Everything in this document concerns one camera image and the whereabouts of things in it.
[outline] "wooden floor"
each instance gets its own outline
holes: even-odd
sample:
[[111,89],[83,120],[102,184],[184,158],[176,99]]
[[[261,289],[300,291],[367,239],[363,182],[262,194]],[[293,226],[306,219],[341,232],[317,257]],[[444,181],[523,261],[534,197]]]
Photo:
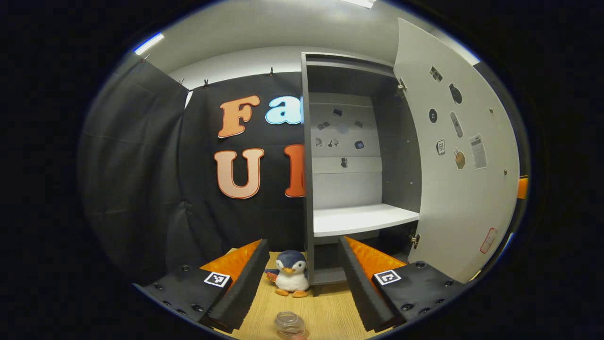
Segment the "wooden floor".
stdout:
[[[270,254],[266,268],[276,268],[275,260],[279,253]],[[279,340],[281,337],[274,321],[277,313],[285,310],[302,317],[309,340],[362,340],[378,334],[366,332],[363,328],[346,283],[321,286],[321,294],[317,297],[312,295],[312,287],[304,298],[294,298],[291,294],[281,296],[275,293],[276,289],[275,284],[263,275],[241,329],[233,331],[230,336],[243,340]]]

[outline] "letter cutout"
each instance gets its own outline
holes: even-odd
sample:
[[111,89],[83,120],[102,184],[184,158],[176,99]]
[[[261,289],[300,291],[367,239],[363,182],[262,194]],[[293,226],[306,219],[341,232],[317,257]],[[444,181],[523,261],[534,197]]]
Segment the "letter cutout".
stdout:
[[304,145],[294,144],[283,150],[289,156],[289,188],[285,190],[287,197],[304,197]]
[[237,157],[235,151],[219,151],[214,154],[218,173],[218,187],[223,194],[231,198],[250,198],[260,189],[260,158],[264,156],[262,149],[247,149],[242,153],[248,160],[248,183],[238,186],[233,182],[233,160]]
[[241,134],[245,131],[245,127],[239,125],[239,119],[248,122],[252,117],[252,108],[250,105],[257,106],[260,104],[258,96],[250,96],[230,102],[223,103],[222,109],[222,130],[218,131],[218,138],[226,138]]
[[272,109],[266,112],[265,118],[269,124],[299,124],[302,121],[300,99],[296,97],[279,97],[268,103]]

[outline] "white ceiling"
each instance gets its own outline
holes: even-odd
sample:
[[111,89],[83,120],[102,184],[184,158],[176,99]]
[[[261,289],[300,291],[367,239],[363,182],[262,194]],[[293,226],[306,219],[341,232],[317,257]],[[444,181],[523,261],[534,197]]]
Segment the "white ceiling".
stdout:
[[314,46],[394,63],[397,18],[433,31],[418,17],[377,0],[371,9],[340,0],[226,0],[162,31],[147,58],[171,73],[209,57],[274,46]]

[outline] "open cabinet door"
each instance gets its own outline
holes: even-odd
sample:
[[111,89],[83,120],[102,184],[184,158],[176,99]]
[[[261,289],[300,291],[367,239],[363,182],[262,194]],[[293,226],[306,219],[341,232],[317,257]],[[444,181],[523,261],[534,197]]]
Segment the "open cabinet door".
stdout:
[[394,74],[417,130],[422,199],[409,262],[468,282],[502,241],[518,193],[518,147],[499,98],[477,70],[399,19]]

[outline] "ceiling light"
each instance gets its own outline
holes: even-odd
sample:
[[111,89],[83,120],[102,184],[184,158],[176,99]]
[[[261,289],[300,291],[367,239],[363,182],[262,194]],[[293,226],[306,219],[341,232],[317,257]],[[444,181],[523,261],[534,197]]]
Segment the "ceiling light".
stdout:
[[137,48],[134,51],[134,53],[136,53],[136,54],[138,54],[140,56],[146,50],[148,50],[151,46],[157,44],[163,38],[164,38],[164,35],[161,34],[161,32],[159,32],[158,34],[154,35],[151,39],[147,40],[147,42],[145,42],[144,44],[142,44],[139,48]]
[[345,2],[349,2],[351,4],[355,4],[355,5],[359,5],[359,6],[363,6],[365,8],[371,8],[371,6],[373,6],[373,3],[376,2],[376,0],[342,0]]

